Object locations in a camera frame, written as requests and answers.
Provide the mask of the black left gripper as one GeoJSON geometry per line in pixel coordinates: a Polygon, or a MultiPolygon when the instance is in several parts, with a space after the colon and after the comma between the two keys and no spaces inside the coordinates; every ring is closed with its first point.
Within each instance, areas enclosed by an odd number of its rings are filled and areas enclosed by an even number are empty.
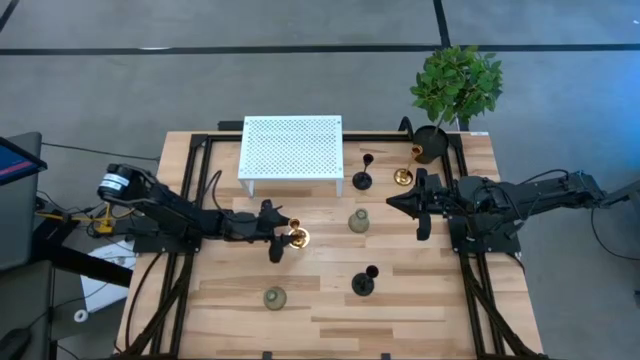
{"type": "Polygon", "coordinates": [[[272,263],[279,263],[284,255],[284,247],[293,247],[296,242],[296,237],[293,235],[277,235],[275,233],[280,222],[283,226],[289,226],[291,219],[282,216],[269,199],[263,200],[258,216],[257,230],[260,238],[269,244],[268,255],[272,263]]]}

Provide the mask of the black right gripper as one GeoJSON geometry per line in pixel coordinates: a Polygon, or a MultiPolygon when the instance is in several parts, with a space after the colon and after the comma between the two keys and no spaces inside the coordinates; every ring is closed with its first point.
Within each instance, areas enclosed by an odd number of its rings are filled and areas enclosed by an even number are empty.
{"type": "Polygon", "coordinates": [[[448,189],[442,186],[440,177],[437,174],[429,174],[425,168],[417,168],[415,188],[411,188],[405,193],[391,196],[386,199],[386,202],[412,219],[417,217],[417,240],[426,241],[431,235],[431,215],[445,214],[445,197],[448,194],[448,189]],[[416,195],[417,210],[413,203],[408,203],[414,201],[416,195]]]}

